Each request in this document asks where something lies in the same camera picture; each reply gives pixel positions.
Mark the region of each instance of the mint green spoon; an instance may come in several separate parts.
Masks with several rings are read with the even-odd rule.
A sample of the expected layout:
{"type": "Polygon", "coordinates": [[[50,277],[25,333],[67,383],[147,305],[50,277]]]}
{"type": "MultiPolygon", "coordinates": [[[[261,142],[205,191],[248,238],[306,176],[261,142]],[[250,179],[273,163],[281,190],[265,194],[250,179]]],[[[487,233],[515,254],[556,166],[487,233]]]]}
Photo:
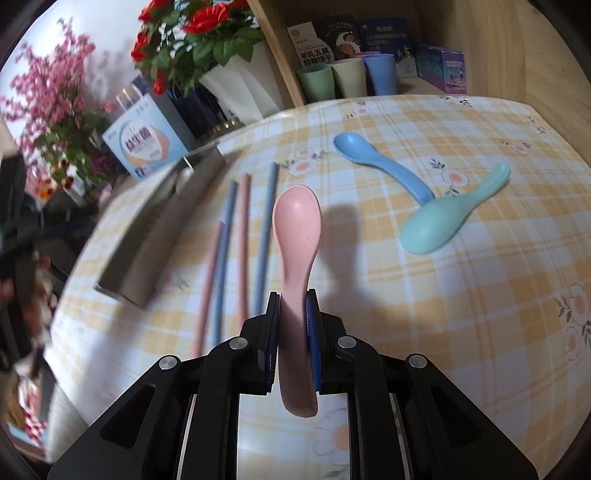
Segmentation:
{"type": "Polygon", "coordinates": [[[400,229],[400,243],[415,255],[434,252],[448,243],[478,205],[501,190],[511,169],[502,163],[478,187],[456,197],[436,198],[414,212],[400,229]]]}

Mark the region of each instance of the screw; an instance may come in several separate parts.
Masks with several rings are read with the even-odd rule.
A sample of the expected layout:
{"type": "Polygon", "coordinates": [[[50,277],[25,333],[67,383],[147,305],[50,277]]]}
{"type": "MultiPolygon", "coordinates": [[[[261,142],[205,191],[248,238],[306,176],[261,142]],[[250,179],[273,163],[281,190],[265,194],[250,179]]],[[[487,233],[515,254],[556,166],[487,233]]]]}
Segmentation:
{"type": "Polygon", "coordinates": [[[174,368],[174,366],[177,364],[177,359],[173,356],[165,356],[162,357],[160,359],[160,362],[158,362],[158,366],[162,369],[162,370],[170,370],[171,368],[174,368]]]}
{"type": "Polygon", "coordinates": [[[248,340],[242,337],[234,337],[230,340],[230,348],[232,350],[242,350],[248,345],[248,340]]]}
{"type": "Polygon", "coordinates": [[[427,366],[427,359],[422,355],[411,355],[408,363],[414,368],[425,368],[427,366]]]}
{"type": "Polygon", "coordinates": [[[341,348],[353,348],[355,345],[357,345],[357,341],[349,335],[342,336],[339,338],[337,343],[341,348]]]}

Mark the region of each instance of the blue chopstick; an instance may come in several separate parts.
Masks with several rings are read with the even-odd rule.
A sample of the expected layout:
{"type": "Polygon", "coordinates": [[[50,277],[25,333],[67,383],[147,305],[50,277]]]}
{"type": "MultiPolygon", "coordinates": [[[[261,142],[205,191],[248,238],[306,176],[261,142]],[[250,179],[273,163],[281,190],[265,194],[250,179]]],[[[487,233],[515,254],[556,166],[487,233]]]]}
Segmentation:
{"type": "Polygon", "coordinates": [[[263,211],[261,241],[259,243],[258,264],[256,267],[255,296],[252,305],[252,315],[260,315],[264,312],[263,302],[265,296],[265,280],[267,278],[267,259],[269,256],[269,237],[271,236],[271,220],[273,206],[275,205],[275,192],[277,191],[277,173],[279,165],[273,162],[269,166],[267,179],[267,197],[265,198],[265,210],[263,211]]]}
{"type": "Polygon", "coordinates": [[[228,263],[228,247],[230,245],[230,233],[232,231],[232,217],[234,215],[234,205],[236,203],[236,190],[238,182],[233,181],[228,190],[226,199],[226,213],[223,220],[222,236],[220,237],[219,250],[217,251],[216,262],[216,297],[213,304],[213,344],[215,346],[222,343],[222,316],[223,316],[223,298],[224,283],[226,281],[226,265],[228,263]]]}

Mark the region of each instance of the green cup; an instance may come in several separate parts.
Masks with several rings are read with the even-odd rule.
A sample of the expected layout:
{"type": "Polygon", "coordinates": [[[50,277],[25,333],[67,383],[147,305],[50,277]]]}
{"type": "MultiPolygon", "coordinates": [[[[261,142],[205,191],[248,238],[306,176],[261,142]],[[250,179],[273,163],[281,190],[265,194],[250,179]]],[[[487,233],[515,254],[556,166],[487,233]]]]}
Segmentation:
{"type": "Polygon", "coordinates": [[[335,78],[327,63],[304,67],[297,71],[297,76],[309,102],[335,99],[335,78]]]}

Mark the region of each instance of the blue gripper pad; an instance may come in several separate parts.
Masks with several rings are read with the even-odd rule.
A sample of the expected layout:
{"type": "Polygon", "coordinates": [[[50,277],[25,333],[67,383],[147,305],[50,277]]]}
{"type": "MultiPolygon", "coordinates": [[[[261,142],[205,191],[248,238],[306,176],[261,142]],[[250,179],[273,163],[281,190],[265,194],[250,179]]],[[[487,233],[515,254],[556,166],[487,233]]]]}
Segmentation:
{"type": "Polygon", "coordinates": [[[310,348],[310,365],[312,367],[312,380],[314,381],[314,389],[320,391],[322,378],[320,376],[320,349],[318,348],[318,340],[316,333],[316,316],[312,307],[312,299],[310,294],[306,295],[306,326],[308,330],[308,344],[310,348]]]}

